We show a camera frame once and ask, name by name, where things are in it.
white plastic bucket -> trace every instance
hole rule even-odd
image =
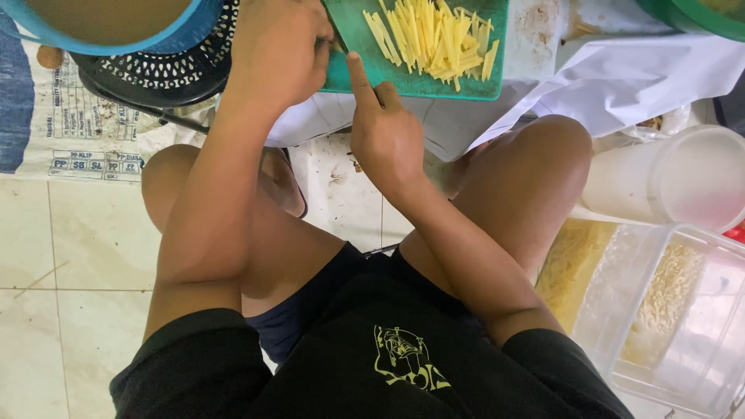
[[[593,157],[585,205],[651,224],[724,233],[745,218],[745,139],[717,125]]]

leg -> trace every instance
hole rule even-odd
[[[168,147],[154,155],[142,172],[145,207],[161,232],[199,151],[190,145]],[[258,184],[256,222],[250,233],[256,246],[243,286],[246,317],[260,315],[290,297],[344,246],[343,240],[288,213],[299,215],[297,198],[292,189],[287,192],[297,183],[288,167],[282,174],[276,155],[264,158]]]
[[[532,277],[582,193],[591,157],[590,135],[579,122],[545,116],[470,156],[453,204]],[[399,249],[414,269],[454,295],[416,231]]]

person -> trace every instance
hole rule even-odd
[[[551,116],[499,137],[450,202],[422,170],[422,125],[349,53],[352,151],[416,228],[366,259],[298,218],[287,159],[262,151],[323,85],[333,38],[320,0],[244,0],[203,148],[145,166],[163,236],[117,416],[631,418],[528,279],[586,181],[587,131]]]

